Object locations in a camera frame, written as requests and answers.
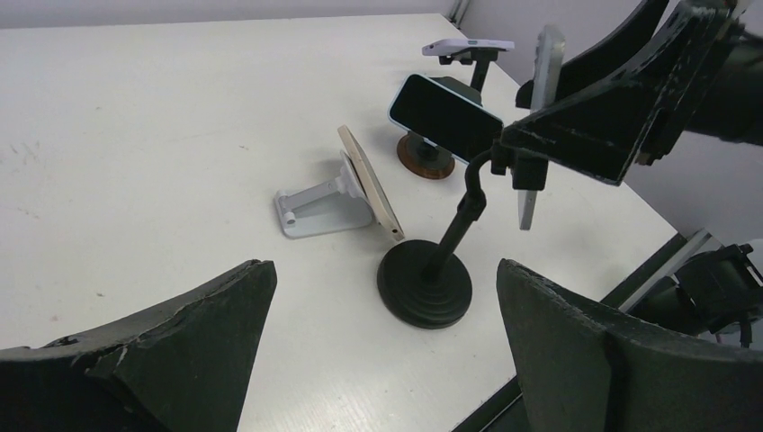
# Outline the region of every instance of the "gooseneck stand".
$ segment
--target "gooseneck stand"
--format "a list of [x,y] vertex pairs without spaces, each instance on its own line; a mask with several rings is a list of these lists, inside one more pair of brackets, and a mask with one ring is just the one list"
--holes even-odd
[[466,194],[442,241],[400,243],[379,265],[376,283],[381,299],[396,317],[412,326],[444,329],[469,309],[471,278],[453,252],[487,205],[480,168],[490,161],[490,154],[480,153],[466,167]]

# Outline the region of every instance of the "table surface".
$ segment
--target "table surface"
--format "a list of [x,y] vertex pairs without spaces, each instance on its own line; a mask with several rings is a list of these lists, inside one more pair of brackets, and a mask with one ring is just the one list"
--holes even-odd
[[[435,14],[0,31],[0,348],[39,347],[186,292],[249,258],[278,288],[239,430],[449,430],[515,374],[496,269],[513,258],[600,300],[675,231],[627,186],[549,170],[533,229],[510,179],[457,254],[474,295],[452,328],[393,318],[374,225],[289,240],[278,189],[334,176],[347,124],[409,239],[439,240],[463,166],[429,181],[397,160],[387,108],[411,73],[468,82],[422,46]],[[517,84],[493,66],[505,123]]]

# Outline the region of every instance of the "round black base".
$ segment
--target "round black base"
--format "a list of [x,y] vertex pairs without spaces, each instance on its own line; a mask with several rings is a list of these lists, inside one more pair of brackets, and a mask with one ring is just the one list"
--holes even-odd
[[455,168],[455,160],[449,151],[432,147],[411,133],[398,142],[398,158],[408,171],[430,180],[446,178]]
[[471,303],[471,279],[460,259],[451,256],[438,280],[422,278],[437,249],[431,241],[411,240],[393,247],[379,265],[376,283],[387,309],[421,329],[444,329],[460,320]]

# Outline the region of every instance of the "phone screen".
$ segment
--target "phone screen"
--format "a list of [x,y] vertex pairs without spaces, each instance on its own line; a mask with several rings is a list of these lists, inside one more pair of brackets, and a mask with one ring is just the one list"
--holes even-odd
[[500,119],[420,75],[406,79],[390,119],[467,163],[489,150],[503,129]]

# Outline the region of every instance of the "metal bracket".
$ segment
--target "metal bracket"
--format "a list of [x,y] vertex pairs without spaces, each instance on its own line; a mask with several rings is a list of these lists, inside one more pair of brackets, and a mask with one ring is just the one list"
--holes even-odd
[[290,239],[352,230],[370,225],[373,211],[350,157],[341,151],[339,176],[303,191],[278,191],[275,208],[283,234]]

